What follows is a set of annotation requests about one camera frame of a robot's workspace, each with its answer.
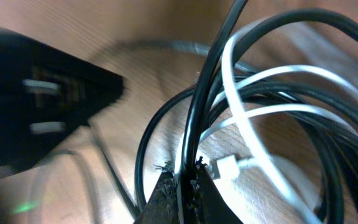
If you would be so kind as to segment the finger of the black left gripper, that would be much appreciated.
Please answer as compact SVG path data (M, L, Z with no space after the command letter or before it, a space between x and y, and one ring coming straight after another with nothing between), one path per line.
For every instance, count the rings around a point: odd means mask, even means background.
M30 169L123 90L120 75L0 27L0 167Z

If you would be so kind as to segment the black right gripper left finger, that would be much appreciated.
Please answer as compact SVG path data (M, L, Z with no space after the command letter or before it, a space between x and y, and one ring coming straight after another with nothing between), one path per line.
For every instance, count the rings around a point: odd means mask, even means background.
M164 166L156 166L156 169L162 172L149 201L134 224L173 224L180 222L173 162L168 161Z

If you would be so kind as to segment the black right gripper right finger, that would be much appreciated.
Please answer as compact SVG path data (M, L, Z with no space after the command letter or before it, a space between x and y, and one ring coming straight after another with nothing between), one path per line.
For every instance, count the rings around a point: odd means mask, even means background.
M195 223L241 224L240 219L219 193L202 157L195 162L195 168L195 180L191 181L193 187L191 208L194 211Z

